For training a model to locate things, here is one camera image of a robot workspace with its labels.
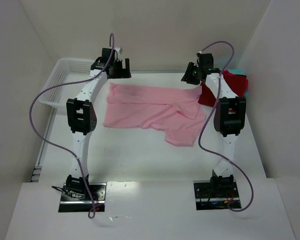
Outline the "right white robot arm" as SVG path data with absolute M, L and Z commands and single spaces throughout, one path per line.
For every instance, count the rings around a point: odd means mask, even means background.
M 248 81 L 238 75 L 214 67 L 214 57 L 210 53 L 197 53 L 196 62 L 189 62 L 183 82 L 201 85 L 199 103 L 211 105 L 213 126 L 223 138 L 220 160 L 212 170 L 209 198 L 229 196 L 235 184 L 233 174 L 234 150 L 239 134 L 245 126 Z

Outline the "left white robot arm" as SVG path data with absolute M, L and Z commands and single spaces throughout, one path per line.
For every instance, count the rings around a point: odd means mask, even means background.
M 130 77 L 130 60 L 122 59 L 122 48 L 103 48 L 101 56 L 90 66 L 89 81 L 75 98 L 66 101 L 74 157 L 71 172 L 65 182 L 65 192 L 82 198 L 89 196 L 88 148 L 92 132 L 97 126 L 93 103 L 108 79 Z

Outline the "pink t shirt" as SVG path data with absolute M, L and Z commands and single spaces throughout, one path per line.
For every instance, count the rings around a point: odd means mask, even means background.
M 176 147 L 191 147 L 206 119 L 200 86 L 190 89 L 111 83 L 103 125 L 154 129 Z

